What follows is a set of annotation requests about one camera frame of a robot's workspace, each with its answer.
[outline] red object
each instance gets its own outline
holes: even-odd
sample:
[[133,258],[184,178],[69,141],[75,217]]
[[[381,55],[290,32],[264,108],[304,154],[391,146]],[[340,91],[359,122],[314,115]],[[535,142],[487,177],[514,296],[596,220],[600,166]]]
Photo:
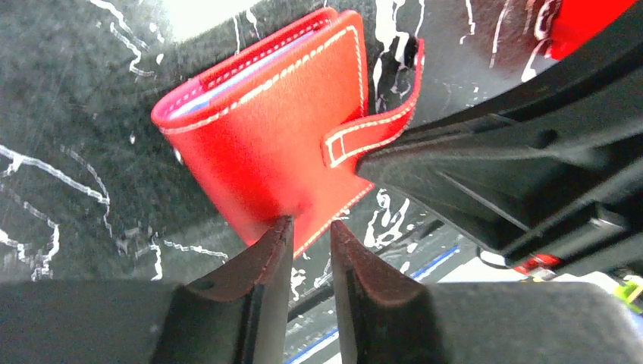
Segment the red object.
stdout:
[[551,57],[563,59],[605,29],[636,0],[563,0],[552,26]]
[[[177,116],[186,103],[295,42],[203,108]],[[298,256],[373,188],[355,175],[357,159],[410,121],[422,55],[419,40],[416,86],[405,104],[366,116],[362,18],[324,8],[179,86],[154,107],[152,120],[246,243],[278,216],[294,216]]]
[[555,267],[559,263],[560,259],[555,256],[549,256],[547,254],[537,254],[527,262],[523,263],[521,266],[515,267],[514,270],[521,275],[529,275],[536,268],[550,269]]

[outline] black plastic mount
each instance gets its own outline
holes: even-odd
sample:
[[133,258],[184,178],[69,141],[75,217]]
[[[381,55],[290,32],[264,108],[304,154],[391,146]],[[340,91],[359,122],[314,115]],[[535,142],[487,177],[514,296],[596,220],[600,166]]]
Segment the black plastic mount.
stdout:
[[[643,3],[533,80],[408,130],[360,176],[427,206],[511,265],[643,259]],[[638,241],[638,249],[613,249]]]
[[[0,286],[3,363],[283,362],[292,220],[187,286]],[[340,221],[331,260],[344,363],[640,363],[625,307],[590,284],[423,286]]]

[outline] white paint splatter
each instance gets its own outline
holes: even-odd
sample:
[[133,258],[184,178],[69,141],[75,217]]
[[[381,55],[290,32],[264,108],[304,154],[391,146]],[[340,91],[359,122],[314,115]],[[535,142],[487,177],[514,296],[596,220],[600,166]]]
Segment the white paint splatter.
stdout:
[[141,248],[141,249],[137,250],[136,252],[134,252],[134,258],[135,258],[136,260],[138,260],[138,258],[140,258],[141,256],[145,255],[145,254],[146,254],[147,252],[149,252],[150,250],[152,250],[152,246],[151,246],[151,245],[145,246],[145,247],[143,247],[143,248]]
[[232,21],[234,22],[234,34],[237,35],[237,50],[234,51],[234,54],[238,55],[241,52],[241,39],[239,36],[239,21],[236,15],[232,17]]
[[500,38],[500,26],[502,25],[505,15],[507,15],[509,1],[510,0],[505,0],[503,10],[500,12],[500,16],[498,17],[498,23],[496,24],[496,33],[494,34],[494,45],[491,49],[491,62],[489,62],[489,68],[493,68],[496,62],[496,53],[498,52],[498,39]]
[[400,67],[404,68],[404,49],[406,48],[406,44],[409,42],[410,35],[408,33],[400,33],[398,41],[397,41],[397,47],[395,48],[395,55],[394,58],[396,61],[400,63]]
[[54,229],[54,232],[52,233],[52,236],[49,240],[49,244],[51,244],[52,248],[47,252],[45,256],[43,256],[42,266],[36,267],[36,269],[33,270],[33,273],[31,274],[32,281],[37,281],[44,276],[53,278],[54,275],[54,272],[49,268],[49,263],[52,261],[52,259],[54,259],[54,256],[58,254],[58,251],[60,250],[60,230],[58,229],[58,224],[49,224],[49,221],[47,222],[47,225]]
[[183,157],[181,156],[180,152],[176,148],[174,148],[174,157],[177,158],[179,163],[183,164]]
[[[536,25],[534,27],[534,37],[540,40],[540,42],[536,45],[536,47],[534,47],[534,50],[529,56],[529,60],[527,60],[525,69],[522,71],[522,76],[520,77],[520,80],[522,82],[527,82],[530,79],[536,77],[537,72],[532,67],[532,65],[534,63],[534,60],[536,59],[536,55],[541,51],[541,47],[545,43],[549,42],[551,22],[554,19],[554,15],[556,15],[556,13],[558,12],[558,8],[560,7],[560,2],[555,2],[554,3],[555,8],[552,8],[551,3],[553,1],[554,0],[547,0],[541,7],[540,11],[538,12],[538,17],[536,17]],[[547,54],[549,51],[550,51],[550,47],[547,48],[547,51],[545,52],[545,57],[547,57]]]
[[287,328],[286,329],[286,336],[292,335],[292,334],[298,332],[299,330],[301,330],[302,328],[303,328],[302,325],[300,325],[299,323],[295,322],[295,325],[293,325],[292,328]]
[[257,35],[257,38],[261,39],[261,37],[259,36],[259,31],[257,30],[257,18],[250,11],[250,9],[246,10],[246,19],[252,24],[253,27],[255,27],[255,34]]
[[[158,29],[158,26],[156,24],[150,23],[149,31],[156,34],[156,40],[158,40],[161,43],[165,43],[165,38],[161,34],[161,31]],[[160,63],[158,56],[156,58],[156,63]]]
[[155,238],[152,238],[152,242],[149,244],[149,249],[156,252],[156,263],[154,263],[156,275],[150,278],[150,281],[159,281],[163,278],[163,266],[161,265],[161,247],[158,246]]
[[111,224],[107,222],[107,217],[109,216],[109,207],[110,207],[110,199],[109,199],[109,193],[107,192],[107,187],[105,187],[105,184],[102,182],[101,177],[99,177],[98,173],[96,173],[96,169],[92,167],[91,164],[89,164],[83,157],[78,155],[75,151],[66,148],[65,146],[61,146],[61,152],[63,152],[66,155],[69,155],[74,161],[80,163],[85,169],[94,177],[94,180],[96,183],[99,185],[101,191],[103,192],[103,195],[105,196],[105,214],[102,216],[103,224],[105,225],[105,228],[109,232],[109,236],[111,237]]
[[198,253],[198,254],[206,254],[208,256],[217,256],[219,258],[222,258],[224,260],[224,262],[227,261],[227,259],[228,259],[226,253],[207,250],[207,249],[204,249],[200,245],[199,246],[191,246],[191,245],[184,246],[184,245],[173,243],[173,242],[167,241],[167,240],[163,240],[163,244],[165,246],[169,246],[170,248],[180,250],[181,252],[195,252],[195,253]]
[[26,155],[22,155],[18,152],[15,152],[14,150],[11,150],[7,148],[6,146],[3,146],[0,144],[0,155],[3,155],[7,158],[10,158],[13,161],[16,161],[16,158],[20,160],[20,165],[31,165],[33,167],[36,167],[51,176],[58,178],[60,181],[63,183],[67,184],[69,187],[74,188],[75,190],[78,190],[84,194],[86,194],[89,197],[92,197],[93,199],[96,199],[101,204],[108,205],[109,204],[109,197],[103,196],[100,192],[95,191],[87,186],[84,186],[82,184],[79,184],[75,180],[73,180],[71,177],[67,176],[64,174],[62,171],[60,171],[57,168],[54,168],[51,166],[49,163],[45,163],[41,161],[40,159],[28,157]]
[[0,243],[3,243],[4,245],[9,246],[11,248],[17,248],[18,244],[20,244],[19,241],[10,239],[9,234],[7,234],[2,229],[0,229]]
[[133,59],[132,62],[130,62],[130,72],[132,72],[134,74],[137,74],[139,76],[143,76],[143,77],[153,76],[154,71],[143,71],[143,70],[139,69],[138,67],[136,67],[136,65],[139,64],[143,54],[141,53],[141,51],[132,42],[130,42],[130,40],[128,38],[126,38],[124,35],[120,34],[118,32],[118,30],[116,30],[116,27],[114,26],[113,22],[109,24],[109,31],[112,34],[114,34],[114,36],[118,40],[120,40],[123,44],[125,44],[125,46],[129,50],[131,50],[132,53],[134,53],[134,55],[136,56],[135,59]]
[[418,20],[418,26],[416,27],[416,32],[415,35],[418,36],[418,33],[420,32],[420,27],[422,26],[422,23],[424,23],[424,10],[425,10],[425,0],[418,0],[420,4],[420,20]]
[[417,247],[418,247],[417,243],[411,243],[406,247],[406,252],[409,253],[409,254],[413,253],[414,251],[416,251]]
[[[375,247],[377,249],[380,249],[402,237],[403,233],[400,231],[400,227],[404,223],[404,216],[406,214],[406,210],[409,208],[410,201],[409,199],[405,199],[404,204],[402,204],[400,210],[398,210],[394,215],[391,215],[391,198],[388,196],[386,189],[380,189],[378,191],[376,199],[378,201],[378,204],[380,205],[380,209],[373,212],[373,217],[366,227],[364,246],[366,246],[367,248]],[[377,237],[375,237],[374,225],[380,213],[382,213],[381,226],[383,228],[389,229],[383,234],[379,234]]]
[[530,79],[536,77],[536,70],[532,67],[532,64],[534,63],[534,60],[536,59],[536,55],[540,51],[541,47],[543,44],[547,42],[547,39],[541,40],[538,45],[534,48],[532,51],[532,54],[529,56],[529,60],[527,61],[527,65],[525,66],[525,69],[522,71],[522,76],[520,77],[520,80],[522,82],[527,82]]
[[292,268],[290,271],[290,290],[293,291],[293,301],[300,300],[300,294],[297,288],[306,280],[306,271],[303,269]]
[[400,268],[400,273],[402,274],[406,273],[406,271],[409,270],[410,266],[411,266],[411,262],[404,262],[404,264],[402,264],[402,267]]
[[22,165],[23,161],[24,157],[22,155],[14,155],[13,160],[11,161],[7,169],[0,174],[0,177],[8,177],[16,173],[18,171],[18,168],[20,168],[20,166]]
[[[405,68],[405,67],[406,67],[406,66],[404,66],[403,64],[400,64],[400,68],[398,68],[398,70],[401,70],[402,68]],[[409,93],[409,91],[411,90],[411,84],[410,84],[410,83],[408,83],[408,84],[406,85],[406,89],[405,89],[404,91],[400,91],[400,90],[397,88],[397,80],[398,80],[399,76],[400,76],[400,73],[399,73],[399,72],[395,74],[395,82],[393,83],[393,86],[391,87],[391,92],[392,92],[392,93],[394,93],[394,94],[399,95],[399,96],[400,96],[400,100],[401,100],[401,99],[402,99],[402,98],[403,98],[407,93]]]
[[324,267],[324,273],[321,274],[321,276],[315,278],[315,280],[312,282],[312,286],[315,288],[320,288],[320,286],[326,282],[328,282],[329,279],[332,277],[331,273],[331,259],[328,258],[328,261],[326,262],[326,266]]
[[471,0],[465,0],[466,14],[469,17],[469,34],[465,34],[460,38],[460,44],[464,43],[466,36],[475,35],[475,21],[473,21],[473,8],[471,7]]
[[132,29],[127,25],[127,23],[125,23],[125,16],[118,9],[116,9],[116,7],[112,3],[104,2],[103,0],[88,0],[88,1],[101,9],[105,9],[109,11],[116,18],[116,21],[118,22],[118,26],[122,30],[124,30],[125,33],[129,34],[132,37],[132,39],[134,39],[135,43],[137,43],[139,46],[143,47],[144,49],[148,49],[148,46],[144,41],[134,36]]
[[541,10],[536,17],[536,25],[534,26],[534,36],[538,40],[546,39],[549,36],[549,29],[551,29],[551,21],[554,19],[556,9],[551,8],[551,3],[554,0],[547,0],[544,2]]
[[379,111],[382,102],[378,94],[378,86],[382,75],[382,55],[391,50],[391,44],[396,36],[405,36],[408,39],[409,34],[397,30],[396,16],[397,10],[406,3],[406,0],[375,0],[377,7],[375,15],[375,38],[382,43],[384,50],[379,54],[375,67],[373,68],[373,84],[375,85],[375,111]]
[[58,251],[60,251],[60,230],[58,228],[58,224],[52,221],[49,216],[43,214],[41,211],[33,207],[29,202],[23,201],[20,196],[18,196],[13,190],[5,187],[5,185],[0,184],[0,192],[7,193],[15,203],[22,206],[23,209],[27,210],[31,215],[35,216],[39,220],[44,221],[47,226],[53,229],[52,235],[49,238],[49,244],[47,244],[48,247],[50,246],[51,248],[45,255],[43,255],[39,251],[35,259],[27,258],[25,254],[25,249],[29,246],[29,244],[22,244],[17,242],[16,240],[10,239],[8,234],[4,231],[2,231],[2,234],[0,234],[0,243],[4,243],[8,246],[15,245],[15,248],[18,252],[18,259],[28,264],[32,268],[34,265],[36,266],[33,270],[33,273],[31,274],[32,281],[38,281],[45,276],[53,278],[54,272],[50,269],[49,263],[53,260],[54,256],[58,254]]
[[460,253],[459,249],[456,249],[455,251],[453,251],[448,256],[445,256],[441,261],[435,263],[435,265],[433,265],[432,267],[430,267],[429,269],[427,269],[426,271],[424,271],[423,273],[421,273],[418,277],[415,277],[414,279],[416,281],[418,281],[418,282],[421,282],[424,278],[428,277],[431,273],[433,273],[436,269],[438,269],[438,267],[440,265],[442,265],[444,262],[449,260],[450,257],[455,256],[457,253]]

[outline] red leather wallet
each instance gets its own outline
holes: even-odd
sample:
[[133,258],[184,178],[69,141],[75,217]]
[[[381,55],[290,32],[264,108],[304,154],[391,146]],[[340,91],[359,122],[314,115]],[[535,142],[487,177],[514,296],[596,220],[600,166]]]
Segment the red leather wallet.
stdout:
[[373,188],[357,159],[396,139],[421,84],[399,108],[368,114],[362,18],[323,8],[167,94],[152,120],[241,238],[295,217],[295,256]]

